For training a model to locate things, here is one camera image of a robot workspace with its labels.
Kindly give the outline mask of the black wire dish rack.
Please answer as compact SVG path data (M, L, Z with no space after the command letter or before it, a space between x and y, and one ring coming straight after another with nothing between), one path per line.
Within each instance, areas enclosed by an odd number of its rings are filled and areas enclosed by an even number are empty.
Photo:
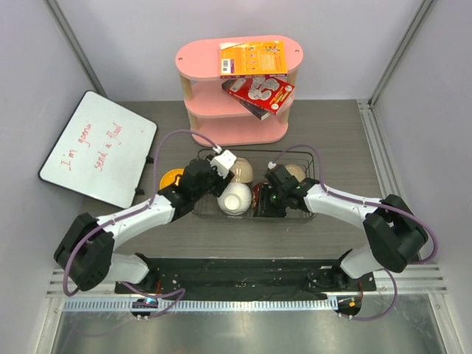
M268 183L265 178L265 173L268 169L268 163L275 158L280 152L278 150L255 150L248 148L233 148L231 152L237 157L247 159L252 165L254 172L254 180L249 184L249 188L252 188L260 183ZM296 164L301 166L306 173L306 177L314 178L316 174L316 163L312 153L303 150L292 150L287 152L282 158L278 160L279 164ZM231 218L230 215L224 213L218 206L217 198L212 195L203 197L194 206L193 212L202 218ZM286 219L290 221L305 222L313 219L316 215L311 212L304 212L302 210L294 210L287 208L284 216L280 214L273 214L271 217L254 217L254 211L249 209L242 215L235 216L236 219L247 219L253 218L255 220L276 220Z

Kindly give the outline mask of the yellow bowl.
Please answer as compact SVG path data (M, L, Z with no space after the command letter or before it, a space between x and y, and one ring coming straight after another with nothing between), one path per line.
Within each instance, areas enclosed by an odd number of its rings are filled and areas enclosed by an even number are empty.
M176 168L167 171L159 182L159 190L164 189L172 184L179 185L180 179L184 174L184 168Z

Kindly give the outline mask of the beige speckled bowl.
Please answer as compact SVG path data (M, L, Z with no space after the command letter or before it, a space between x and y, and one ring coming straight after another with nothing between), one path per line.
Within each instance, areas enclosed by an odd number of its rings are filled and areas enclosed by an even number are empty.
M236 158L230 171L233 173L232 182L250 184L254 180L254 172L252 165L245 158Z

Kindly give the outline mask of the red patterned bowl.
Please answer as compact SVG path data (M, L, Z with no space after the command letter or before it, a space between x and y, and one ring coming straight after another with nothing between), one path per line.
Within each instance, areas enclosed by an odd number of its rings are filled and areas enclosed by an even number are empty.
M263 185L263 182L260 182L252 188L252 200L251 200L252 209L255 209L257 207L257 203L259 201L259 195L260 195L260 188L262 187L262 185Z

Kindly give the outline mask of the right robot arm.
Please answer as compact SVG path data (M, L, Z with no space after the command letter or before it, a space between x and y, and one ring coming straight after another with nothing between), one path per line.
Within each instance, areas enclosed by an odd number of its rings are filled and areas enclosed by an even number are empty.
M403 199L362 198L305 178L298 181L285 166L271 162L265 173L268 196L260 200L269 206L270 215L286 215L286 209L323 214L364 230L367 245L342 255L333 272L334 285L350 291L360 278L372 271L386 269L402 272L428 241L426 228L411 213Z

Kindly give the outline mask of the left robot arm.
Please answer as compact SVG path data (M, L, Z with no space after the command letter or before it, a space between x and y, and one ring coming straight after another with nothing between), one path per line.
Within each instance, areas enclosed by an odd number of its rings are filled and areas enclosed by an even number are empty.
M63 280L72 280L80 291L90 291L105 280L125 282L141 294L156 291L159 270L153 261L143 254L117 254L116 248L149 229L177 221L205 195L221 195L234 176L235 161L229 151L193 159L177 182L136 206L99 218L88 213L77 216L54 253L64 270Z

